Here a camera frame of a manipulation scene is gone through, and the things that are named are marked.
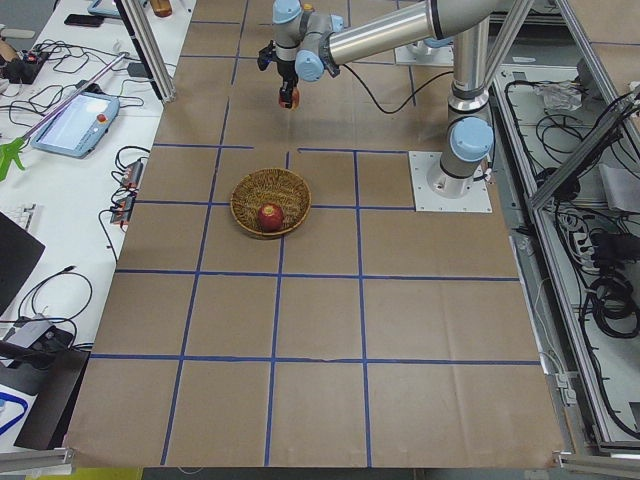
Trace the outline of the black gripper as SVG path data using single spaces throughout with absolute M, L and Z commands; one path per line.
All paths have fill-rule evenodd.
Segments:
M 281 108 L 292 107 L 292 91 L 297 87 L 299 77 L 295 70 L 295 61 L 279 59 L 277 61 L 278 74 L 282 78 L 282 85 L 279 90 L 278 103 Z

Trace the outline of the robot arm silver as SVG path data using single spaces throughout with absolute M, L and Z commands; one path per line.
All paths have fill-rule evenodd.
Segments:
M 257 65 L 260 70 L 276 65 L 282 79 L 279 103 L 292 109 L 299 103 L 300 80 L 315 82 L 325 73 L 337 76 L 343 65 L 405 45 L 451 43 L 446 145 L 426 179 L 435 194 L 457 199 L 470 191 L 476 169 L 489 157 L 494 144 L 489 86 L 531 9 L 528 1 L 515 2 L 491 43 L 490 16 L 497 6 L 495 1 L 420 1 L 345 27 L 338 15 L 319 13 L 299 1 L 276 1 L 273 38 L 260 50 Z

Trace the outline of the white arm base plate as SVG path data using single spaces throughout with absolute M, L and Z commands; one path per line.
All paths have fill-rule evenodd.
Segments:
M 490 214 L 493 209 L 485 180 L 475 181 L 480 167 L 468 179 L 448 177 L 441 169 L 441 153 L 410 151 L 409 170 L 417 212 Z

